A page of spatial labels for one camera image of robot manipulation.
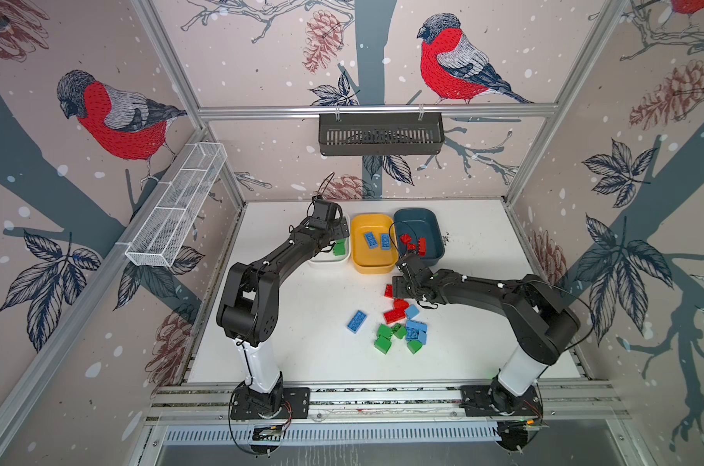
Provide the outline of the blue long lego brick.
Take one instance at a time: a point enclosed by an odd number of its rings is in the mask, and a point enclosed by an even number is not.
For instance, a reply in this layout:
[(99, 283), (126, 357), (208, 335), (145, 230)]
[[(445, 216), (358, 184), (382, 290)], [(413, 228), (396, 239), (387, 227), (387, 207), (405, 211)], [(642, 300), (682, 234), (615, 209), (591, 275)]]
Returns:
[(387, 233), (380, 235), (380, 248), (381, 250), (391, 250), (391, 240)]
[(354, 316), (352, 316), (351, 320), (348, 322), (346, 328), (356, 334), (360, 328), (363, 326), (367, 319), (368, 315), (364, 313), (363, 311), (358, 310)]
[(375, 236), (375, 233), (368, 231), (363, 234), (366, 244), (370, 249), (377, 249), (379, 247), (379, 242)]

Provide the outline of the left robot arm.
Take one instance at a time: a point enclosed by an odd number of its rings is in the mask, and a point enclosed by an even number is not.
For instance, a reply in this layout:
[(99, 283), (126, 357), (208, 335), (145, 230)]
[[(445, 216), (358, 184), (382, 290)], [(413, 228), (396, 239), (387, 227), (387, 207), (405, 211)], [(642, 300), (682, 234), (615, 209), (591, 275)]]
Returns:
[(271, 419), (290, 410), (270, 341), (278, 324), (281, 285), (304, 263), (348, 236), (342, 206), (317, 195), (307, 216), (289, 228), (284, 243), (228, 270), (216, 323), (239, 349), (246, 376), (236, 397), (253, 415)]

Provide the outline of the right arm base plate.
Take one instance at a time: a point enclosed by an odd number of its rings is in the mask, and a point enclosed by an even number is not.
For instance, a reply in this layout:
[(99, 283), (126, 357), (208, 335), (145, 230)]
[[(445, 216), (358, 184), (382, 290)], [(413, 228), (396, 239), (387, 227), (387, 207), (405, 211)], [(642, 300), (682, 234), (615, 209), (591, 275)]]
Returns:
[(512, 394), (497, 384), (461, 386), (460, 407), (467, 417), (541, 417), (542, 403), (536, 386), (530, 386), (521, 396)]

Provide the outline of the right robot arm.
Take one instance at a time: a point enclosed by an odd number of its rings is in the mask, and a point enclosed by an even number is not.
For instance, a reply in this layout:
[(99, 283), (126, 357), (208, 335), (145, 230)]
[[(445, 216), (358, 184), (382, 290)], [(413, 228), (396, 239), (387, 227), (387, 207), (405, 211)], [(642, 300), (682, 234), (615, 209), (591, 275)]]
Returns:
[(393, 279), (393, 295), (420, 305), (463, 305), (503, 316), (517, 347), (493, 378), (488, 396), (491, 407), (508, 416), (525, 401), (534, 382), (570, 348), (581, 322), (557, 289), (528, 274), (520, 280), (491, 280), (450, 269), (432, 271), (411, 252), (399, 259), (400, 274)]

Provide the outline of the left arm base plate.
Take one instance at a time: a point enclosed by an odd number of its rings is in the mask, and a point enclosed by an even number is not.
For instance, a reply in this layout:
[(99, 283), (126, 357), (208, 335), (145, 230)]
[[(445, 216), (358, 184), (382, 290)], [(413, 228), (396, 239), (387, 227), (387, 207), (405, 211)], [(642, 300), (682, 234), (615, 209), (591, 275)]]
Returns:
[(309, 398), (309, 388), (282, 388), (281, 391), (260, 393), (242, 384), (234, 391), (229, 417), (231, 421), (306, 419)]

